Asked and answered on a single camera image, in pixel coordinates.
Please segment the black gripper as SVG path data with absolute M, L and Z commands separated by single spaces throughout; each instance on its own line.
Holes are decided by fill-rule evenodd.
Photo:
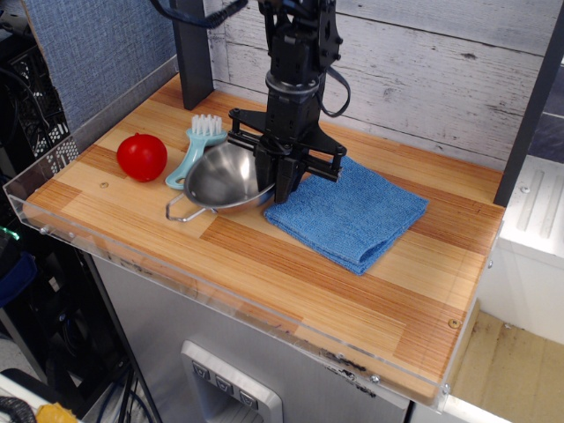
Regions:
M 333 182 L 340 176 L 345 148 L 320 128 L 323 94 L 323 83 L 273 85 L 266 110 L 228 113 L 230 141 L 254 153 L 257 187 L 275 184 L 276 204 L 288 200 L 305 172 Z

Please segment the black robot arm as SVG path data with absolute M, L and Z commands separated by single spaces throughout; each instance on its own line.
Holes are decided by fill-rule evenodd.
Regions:
M 267 108 L 232 109 L 228 140 L 253 152 L 259 187 L 273 187 L 275 203 L 283 204 L 305 173 L 339 177 L 346 149 L 323 132 L 319 118 L 327 111 L 326 78 L 342 80 L 332 64 L 343 40 L 333 1 L 262 1 L 259 11 L 271 59 Z

